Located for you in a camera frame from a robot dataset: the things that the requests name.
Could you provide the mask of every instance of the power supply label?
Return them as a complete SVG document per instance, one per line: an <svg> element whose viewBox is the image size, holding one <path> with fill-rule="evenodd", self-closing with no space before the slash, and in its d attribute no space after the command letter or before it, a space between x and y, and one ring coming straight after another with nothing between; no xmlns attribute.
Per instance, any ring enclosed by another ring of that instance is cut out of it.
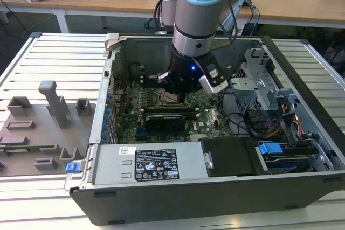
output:
<svg viewBox="0 0 345 230"><path fill-rule="evenodd" d="M176 149L135 151L135 179L138 182L179 178Z"/></svg>

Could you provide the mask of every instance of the metal bracket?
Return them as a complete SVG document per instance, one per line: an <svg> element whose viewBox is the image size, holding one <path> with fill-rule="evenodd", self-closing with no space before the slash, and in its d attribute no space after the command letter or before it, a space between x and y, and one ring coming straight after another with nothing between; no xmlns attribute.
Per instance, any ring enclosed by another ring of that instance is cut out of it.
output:
<svg viewBox="0 0 345 230"><path fill-rule="evenodd" d="M108 33L104 41L106 51L112 51L120 47L121 39L119 33Z"/></svg>
<svg viewBox="0 0 345 230"><path fill-rule="evenodd" d="M267 98L270 102L270 107L276 107L277 104L277 98L284 98L288 99L289 97L294 97L295 94L291 89L271 89L267 93Z"/></svg>
<svg viewBox="0 0 345 230"><path fill-rule="evenodd" d="M261 79L251 78L233 78L231 83L236 90L240 91L253 91L259 88L265 88L265 84Z"/></svg>

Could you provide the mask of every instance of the blue tab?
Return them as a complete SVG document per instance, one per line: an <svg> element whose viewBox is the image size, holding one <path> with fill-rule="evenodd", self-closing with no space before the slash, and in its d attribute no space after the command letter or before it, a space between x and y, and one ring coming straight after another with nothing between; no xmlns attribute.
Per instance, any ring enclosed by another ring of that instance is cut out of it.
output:
<svg viewBox="0 0 345 230"><path fill-rule="evenodd" d="M265 142L259 146L261 154L282 154L279 143Z"/></svg>
<svg viewBox="0 0 345 230"><path fill-rule="evenodd" d="M66 173L79 173L81 164L80 163L68 163L66 166Z"/></svg>

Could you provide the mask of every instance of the slotted metal surface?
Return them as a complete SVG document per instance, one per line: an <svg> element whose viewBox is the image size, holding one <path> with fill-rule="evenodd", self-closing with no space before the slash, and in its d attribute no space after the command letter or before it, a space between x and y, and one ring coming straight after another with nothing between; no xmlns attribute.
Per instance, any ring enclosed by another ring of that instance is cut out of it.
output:
<svg viewBox="0 0 345 230"><path fill-rule="evenodd" d="M344 80L310 45L299 40L273 40L297 71L328 114L345 133L345 84ZM286 88L288 82L276 69L275 74Z"/></svg>
<svg viewBox="0 0 345 230"><path fill-rule="evenodd" d="M90 66L90 64L91 61L101 60L103 62L103 60L105 60L102 55L103 49L94 47L97 48L97 50L95 50L97 53L84 53L80 49L80 44L78 44L78 46L75 46L73 53L45 53L35 51L37 48L41 47L39 44L37 45L40 41L47 42L45 44L59 42L58 46L54 44L55 50L55 48L63 48L63 42L69 42L68 44L71 44L70 42L85 44L90 42L102 43L104 37L104 35L97 34L44 33L35 42L33 40L28 41L28 43L24 45L22 51L19 52L12 66L10 66L0 77L0 96L7 96L6 98L9 98L11 94L20 93L21 96L29 95L33 97L34 99L30 100L31 103L46 103L44 99L39 98L39 93L36 89L41 80L55 80L58 85L58 93L68 96L69 99L67 99L67 102L74 102L74 98L82 93L87 97L91 97L95 102L97 99L95 93L100 84L101 73L98 72L98 66ZM289 40L281 41L279 44L289 47L291 42L292 41ZM298 52L296 54L301 55L300 57L303 57L303 59L310 59L306 52ZM37 71L40 72L23 72L23 70L20 70L26 67L26 65L24 66L23 63L21 63L23 60L25 60L25 64L29 64L28 66L33 64L32 67L37 68ZM38 60L43 60L46 65L42 65L43 63L39 63ZM74 64L70 66L59 66L58 64L51 65L48 60L69 60L73 61ZM49 66L56 66L57 73L44 71L44 68ZM94 73L80 73L80 70L85 67L94 69ZM332 92L331 88L328 86L333 84L334 80L329 75L305 75L303 78L306 82L313 83L313 85L309 84L311 89L313 87L315 87L315 90L318 89L317 84L320 84L322 89L326 88L327 91ZM0 114L2 114L0 116L1 118L5 118L6 113L8 113L6 110L8 102L9 99L4 99L4 97L0 100L0 110L2 110L0 111ZM330 100L329 102L324 101L323 103L325 103L327 107L333 109L334 115L339 115L343 112L342 106L339 106L339 102ZM0 229L341 230L345 228L345 191L330 193L319 201L311 204L306 209L301 210L227 215L223 217L149 222L107 227L94 226L87 219L84 212L70 198L68 192L64 190L65 175L40 177L40 180L33 180L30 176L17 177L15 179L0 177Z"/></svg>
<svg viewBox="0 0 345 230"><path fill-rule="evenodd" d="M57 94L67 103L77 98L95 103L106 60L104 40L102 34L43 33L30 38L11 72L2 76L0 127L8 117L7 105L13 96L26 96L33 104L47 103L37 90L42 80L56 81Z"/></svg>

